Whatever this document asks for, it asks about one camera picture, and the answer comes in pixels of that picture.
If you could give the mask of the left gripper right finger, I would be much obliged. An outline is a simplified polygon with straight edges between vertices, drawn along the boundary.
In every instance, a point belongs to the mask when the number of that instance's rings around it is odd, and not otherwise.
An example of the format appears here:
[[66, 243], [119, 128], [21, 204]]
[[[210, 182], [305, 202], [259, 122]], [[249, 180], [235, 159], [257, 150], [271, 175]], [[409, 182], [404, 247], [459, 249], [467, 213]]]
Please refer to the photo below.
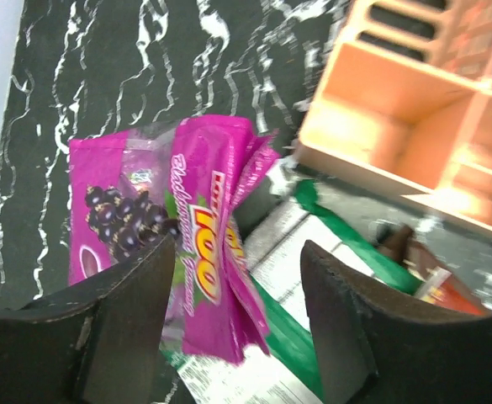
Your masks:
[[492, 316], [399, 292], [306, 242], [300, 272], [326, 403], [492, 403]]

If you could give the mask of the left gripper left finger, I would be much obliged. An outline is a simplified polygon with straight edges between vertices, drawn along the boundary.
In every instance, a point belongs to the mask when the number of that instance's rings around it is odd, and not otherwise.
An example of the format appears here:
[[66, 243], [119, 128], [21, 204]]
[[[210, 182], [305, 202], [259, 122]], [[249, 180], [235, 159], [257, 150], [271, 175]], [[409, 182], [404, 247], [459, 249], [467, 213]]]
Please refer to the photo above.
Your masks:
[[0, 310], [0, 403], [146, 403], [175, 245], [165, 237], [83, 281]]

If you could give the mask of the red doritos bag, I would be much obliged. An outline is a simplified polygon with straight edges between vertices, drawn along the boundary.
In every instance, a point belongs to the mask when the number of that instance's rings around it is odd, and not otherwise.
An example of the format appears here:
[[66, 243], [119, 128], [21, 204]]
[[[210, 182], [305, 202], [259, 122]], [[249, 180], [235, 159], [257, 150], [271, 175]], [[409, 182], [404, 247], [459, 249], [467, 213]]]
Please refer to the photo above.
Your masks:
[[472, 316], [492, 315], [492, 310], [448, 269], [426, 268], [424, 274], [424, 282], [414, 294], [416, 299]]

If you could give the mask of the purple blackcurrant candy bag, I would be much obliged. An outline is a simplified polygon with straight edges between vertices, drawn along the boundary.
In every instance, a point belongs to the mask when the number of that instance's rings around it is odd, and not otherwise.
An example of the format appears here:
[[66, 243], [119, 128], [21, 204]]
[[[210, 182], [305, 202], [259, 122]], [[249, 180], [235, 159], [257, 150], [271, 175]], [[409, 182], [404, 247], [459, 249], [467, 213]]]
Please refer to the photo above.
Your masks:
[[206, 114], [69, 143], [69, 281], [75, 284], [170, 236], [167, 351], [232, 364], [267, 351], [262, 299], [247, 271], [235, 209], [277, 160], [240, 116]]

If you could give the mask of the green chips bag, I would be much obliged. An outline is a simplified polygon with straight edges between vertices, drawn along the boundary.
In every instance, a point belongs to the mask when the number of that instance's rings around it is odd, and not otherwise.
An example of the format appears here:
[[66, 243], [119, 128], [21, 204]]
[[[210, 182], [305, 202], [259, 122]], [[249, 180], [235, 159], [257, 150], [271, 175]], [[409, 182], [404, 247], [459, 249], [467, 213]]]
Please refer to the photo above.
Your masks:
[[272, 333], [270, 355], [257, 347], [246, 350], [239, 366], [203, 357], [172, 358], [176, 371], [166, 403], [318, 403], [320, 375], [309, 331], [299, 274], [299, 255], [311, 239], [358, 271], [373, 267], [341, 231], [331, 231], [293, 197], [303, 175], [284, 158], [252, 195], [268, 216], [246, 239], [251, 275], [267, 307]]

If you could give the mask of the brown kettle chips bag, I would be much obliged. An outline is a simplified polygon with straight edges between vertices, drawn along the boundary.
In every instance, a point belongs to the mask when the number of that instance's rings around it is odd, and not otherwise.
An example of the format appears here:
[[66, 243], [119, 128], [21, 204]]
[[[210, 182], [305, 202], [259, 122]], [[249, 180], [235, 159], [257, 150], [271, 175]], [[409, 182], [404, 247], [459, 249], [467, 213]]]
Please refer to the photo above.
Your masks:
[[374, 247], [385, 257], [408, 269], [410, 241], [413, 236], [414, 230], [408, 225], [383, 223], [377, 230]]

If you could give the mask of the orange plastic file organizer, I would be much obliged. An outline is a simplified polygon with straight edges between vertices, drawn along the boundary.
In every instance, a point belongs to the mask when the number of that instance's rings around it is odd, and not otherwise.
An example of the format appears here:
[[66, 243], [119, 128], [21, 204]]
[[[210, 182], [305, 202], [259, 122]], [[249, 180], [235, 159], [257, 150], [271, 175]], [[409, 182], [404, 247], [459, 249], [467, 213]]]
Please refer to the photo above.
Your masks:
[[492, 1], [356, 1], [299, 163], [492, 237]]

